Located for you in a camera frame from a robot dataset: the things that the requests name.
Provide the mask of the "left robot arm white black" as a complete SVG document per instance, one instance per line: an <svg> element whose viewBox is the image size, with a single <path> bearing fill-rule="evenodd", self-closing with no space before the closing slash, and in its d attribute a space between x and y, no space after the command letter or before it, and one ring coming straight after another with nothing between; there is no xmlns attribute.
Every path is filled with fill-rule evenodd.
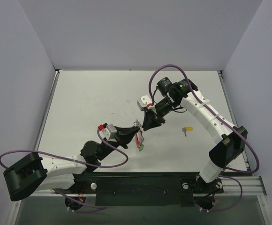
<svg viewBox="0 0 272 225"><path fill-rule="evenodd" d="M87 141L80 153L70 157L35 150L26 151L26 156L13 165L6 166L3 173L10 200L19 201L35 191L53 188L79 192L83 186L82 180L74 176L102 168L101 161L113 151L127 157L118 147L127 149L140 130L136 126L121 128L112 124L100 125L97 134L101 142Z"/></svg>

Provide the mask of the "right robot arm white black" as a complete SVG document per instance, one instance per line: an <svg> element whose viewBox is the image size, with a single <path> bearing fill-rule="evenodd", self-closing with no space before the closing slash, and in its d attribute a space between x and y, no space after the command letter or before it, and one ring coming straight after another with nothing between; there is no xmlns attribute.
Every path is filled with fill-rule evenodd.
<svg viewBox="0 0 272 225"><path fill-rule="evenodd" d="M206 166L196 175L195 189L201 193L219 189L219 175L244 152L247 130L222 117L192 81L183 79L172 83L165 77L157 83L157 90L163 96L160 102L154 104L149 96L142 96L137 101L139 109L144 112L143 130L160 127L165 123L164 117L178 106L186 109L216 144L209 151Z"/></svg>

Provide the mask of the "key with yellow tag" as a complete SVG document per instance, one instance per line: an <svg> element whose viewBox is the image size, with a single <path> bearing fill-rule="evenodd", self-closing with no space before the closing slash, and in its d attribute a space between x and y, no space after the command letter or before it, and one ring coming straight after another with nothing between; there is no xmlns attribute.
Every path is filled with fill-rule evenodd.
<svg viewBox="0 0 272 225"><path fill-rule="evenodd" d="M188 131L193 131L193 127L183 127L182 131L183 131L183 133L184 133L184 135L186 137Z"/></svg>

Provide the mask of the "keyring bunch with coloured tags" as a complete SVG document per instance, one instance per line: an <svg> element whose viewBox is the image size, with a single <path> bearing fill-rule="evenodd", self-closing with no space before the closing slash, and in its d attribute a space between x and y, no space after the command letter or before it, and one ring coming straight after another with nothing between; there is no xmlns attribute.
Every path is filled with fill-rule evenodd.
<svg viewBox="0 0 272 225"><path fill-rule="evenodd" d="M144 149L144 136L143 136L142 125L139 122L139 120L135 120L133 123L133 126L139 128L138 132L135 134L135 142L136 142L136 147L138 148L138 151L142 151Z"/></svg>

